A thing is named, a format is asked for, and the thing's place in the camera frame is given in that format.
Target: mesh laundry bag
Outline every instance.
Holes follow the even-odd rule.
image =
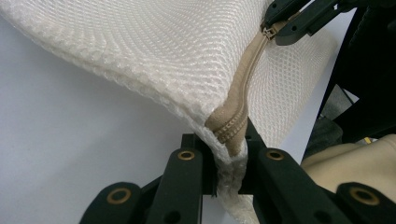
[[[185,121],[212,148],[225,208],[241,223],[254,223],[251,200],[237,195],[248,153],[245,140],[234,138],[244,134],[242,115],[250,116],[268,147],[278,147],[335,48],[325,31],[292,46],[268,43],[256,55],[243,90],[248,111],[235,111],[218,127],[212,121],[225,118],[228,100],[242,94],[234,88],[232,95],[236,73],[246,48],[256,48],[249,43],[268,5],[266,0],[1,0],[0,13],[44,49],[153,99]],[[230,132],[234,121],[238,127]]]

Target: white table surface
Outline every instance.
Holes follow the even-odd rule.
[[[327,29],[344,37],[352,13]],[[300,161],[336,54],[281,145]],[[160,176],[191,130],[162,106],[44,51],[0,17],[0,223],[79,223],[99,191]],[[204,197],[203,223],[236,223]]]

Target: white mesh fabric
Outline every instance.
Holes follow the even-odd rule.
[[[242,53],[259,29],[265,0],[2,0],[0,13],[37,44],[164,105],[213,150],[219,195],[242,223],[257,222],[237,196],[247,149],[230,158],[204,123],[226,99]],[[269,46],[250,82],[249,115],[278,146],[332,54],[324,34]]]

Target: zipper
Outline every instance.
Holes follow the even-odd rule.
[[[239,154],[248,127],[249,81],[265,47],[285,24],[275,23],[270,29],[262,28],[255,35],[242,55],[226,101],[205,122],[206,128],[225,144],[231,157]]]

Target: metal rivet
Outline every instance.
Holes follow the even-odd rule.
[[[274,160],[274,161],[281,161],[285,158],[285,156],[275,150],[269,150],[267,151],[267,153],[265,154],[269,159]]]
[[[376,197],[375,194],[373,194],[371,191],[367,189],[352,187],[350,188],[349,193],[352,196],[352,198],[354,198],[356,201],[360,203],[364,203],[367,205],[379,204],[378,197]]]
[[[123,192],[125,195],[122,198],[115,199],[114,196],[117,193]],[[125,203],[128,201],[128,199],[131,197],[131,191],[126,188],[121,188],[121,189],[113,189],[108,195],[107,195],[107,202],[111,204],[121,204]]]
[[[182,151],[177,154],[178,158],[183,161],[190,161],[194,159],[195,154],[191,151]]]

